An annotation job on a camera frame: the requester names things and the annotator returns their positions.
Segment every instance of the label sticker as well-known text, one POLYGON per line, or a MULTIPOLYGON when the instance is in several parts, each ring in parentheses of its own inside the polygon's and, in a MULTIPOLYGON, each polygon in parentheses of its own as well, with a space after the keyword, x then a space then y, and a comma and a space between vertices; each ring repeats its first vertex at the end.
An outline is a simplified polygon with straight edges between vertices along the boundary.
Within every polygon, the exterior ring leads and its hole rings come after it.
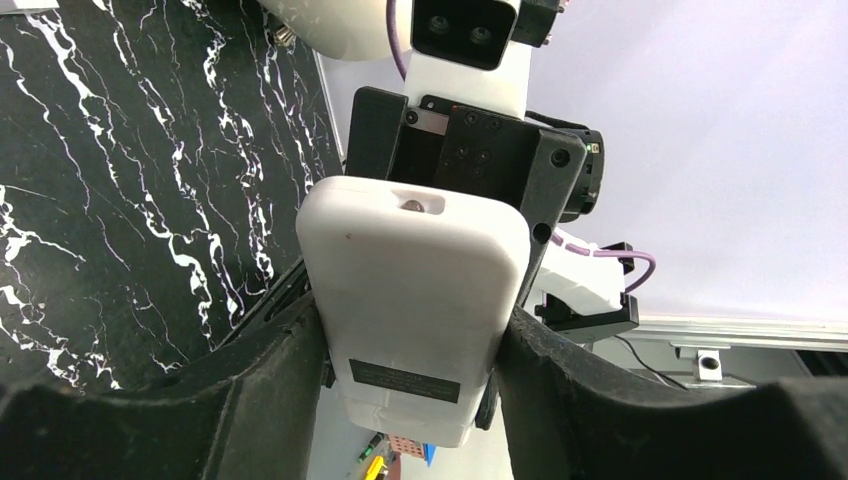
POLYGON ((357 383, 411 393, 443 402, 457 403, 459 401, 459 384, 456 382, 374 365, 352 358, 350 369, 353 373, 353 381, 357 383))

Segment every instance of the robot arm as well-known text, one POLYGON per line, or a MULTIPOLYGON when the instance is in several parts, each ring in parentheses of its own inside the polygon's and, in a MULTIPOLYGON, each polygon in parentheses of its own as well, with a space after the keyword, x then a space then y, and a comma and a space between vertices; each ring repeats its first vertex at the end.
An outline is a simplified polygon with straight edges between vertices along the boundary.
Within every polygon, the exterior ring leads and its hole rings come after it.
MULTIPOLYGON (((403 95, 357 92, 348 173, 512 205, 532 236, 523 300, 558 221, 591 211, 603 163, 598 132, 525 122, 527 70, 500 71, 525 65, 544 43, 558 1, 467 0, 517 12, 487 24, 499 40, 486 51, 500 49, 497 58, 416 43, 434 17, 426 8, 465 3, 415 3, 413 45, 427 56, 414 55, 403 95), (507 27, 504 39, 498 29, 507 27), (454 88, 437 71, 468 79, 454 88)), ((308 290, 298 263, 224 346, 138 391, 0 389, 0 478, 305 478, 318 394, 332 383, 308 290)), ((519 307, 496 377, 516 479, 848 476, 843 380, 728 396, 679 391, 609 364, 519 307)))

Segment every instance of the white rounded cylinder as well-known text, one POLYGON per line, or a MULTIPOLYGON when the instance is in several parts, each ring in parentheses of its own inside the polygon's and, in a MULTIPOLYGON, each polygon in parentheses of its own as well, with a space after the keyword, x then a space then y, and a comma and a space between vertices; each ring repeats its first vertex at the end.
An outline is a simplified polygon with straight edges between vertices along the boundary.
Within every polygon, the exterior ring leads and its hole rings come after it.
MULTIPOLYGON (((392 54, 386 0, 259 0, 318 53, 338 60, 376 60, 392 54)), ((397 0, 401 51, 409 50, 412 0, 397 0)))

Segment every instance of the gray cable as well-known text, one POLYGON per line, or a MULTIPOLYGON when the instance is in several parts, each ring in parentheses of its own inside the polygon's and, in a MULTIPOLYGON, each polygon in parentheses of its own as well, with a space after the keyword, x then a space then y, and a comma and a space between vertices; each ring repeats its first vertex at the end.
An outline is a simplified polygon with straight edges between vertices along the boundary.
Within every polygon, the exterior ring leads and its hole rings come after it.
POLYGON ((397 33, 397 0, 386 0, 386 30, 389 32, 389 47, 392 49, 392 58, 400 73, 400 78, 406 80, 406 65, 400 52, 400 38, 397 33))
POLYGON ((666 381, 668 381, 668 382, 673 383, 673 384, 674 384, 675 386, 677 386, 678 388, 681 388, 681 389, 683 389, 683 390, 689 391, 689 389, 688 389, 688 388, 686 388, 686 387, 685 387, 682 383, 678 382, 677 380, 675 380, 675 379, 673 379, 673 378, 669 377, 668 375, 666 375, 666 374, 664 374, 664 373, 662 373, 662 372, 660 372, 660 371, 656 370, 655 368, 653 368, 653 367, 649 366, 647 363, 645 363, 645 361, 644 361, 644 360, 642 360, 642 357, 640 357, 640 356, 639 356, 639 354, 638 354, 638 353, 636 353, 636 348, 633 346, 633 344, 632 344, 632 343, 630 343, 630 341, 629 341, 629 340, 627 340, 626 338, 622 337, 621 335, 613 335, 613 337, 614 337, 616 340, 618 340, 619 342, 622 342, 622 343, 624 343, 625 345, 627 345, 627 348, 628 348, 628 349, 630 349, 630 353, 632 353, 632 354, 633 354, 633 358, 635 358, 635 359, 636 359, 636 361, 637 361, 637 362, 639 362, 639 364, 640 364, 640 365, 642 365, 643 367, 645 367, 645 369, 646 369, 646 370, 648 370, 649 372, 653 373, 654 375, 657 375, 658 377, 664 378, 664 379, 665 379, 666 381))

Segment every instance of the white plastic device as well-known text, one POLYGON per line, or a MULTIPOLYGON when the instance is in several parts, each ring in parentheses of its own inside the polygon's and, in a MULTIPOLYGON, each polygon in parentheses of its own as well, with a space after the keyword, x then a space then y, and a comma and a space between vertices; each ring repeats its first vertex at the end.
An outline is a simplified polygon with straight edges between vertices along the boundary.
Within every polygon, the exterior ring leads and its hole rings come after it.
MULTIPOLYGON (((386 0, 259 0, 310 47, 338 60, 362 61, 392 54, 386 0)), ((397 0, 401 51, 409 50, 412 0, 397 0)))
MULTIPOLYGON (((566 243, 598 249, 597 245, 564 232, 560 235, 566 243)), ((624 269, 618 259, 587 257, 550 244, 533 288, 562 300, 580 315, 614 312, 621 310, 624 269)))
POLYGON ((465 443, 529 261, 521 214, 339 176, 315 185, 296 225, 350 420, 465 443))
MULTIPOLYGON (((521 0, 501 1, 516 12, 521 8, 521 0)), ((419 105, 425 95, 435 95, 523 119, 532 52, 530 45, 510 40, 498 68, 486 71, 413 50, 403 94, 410 105, 419 105)))

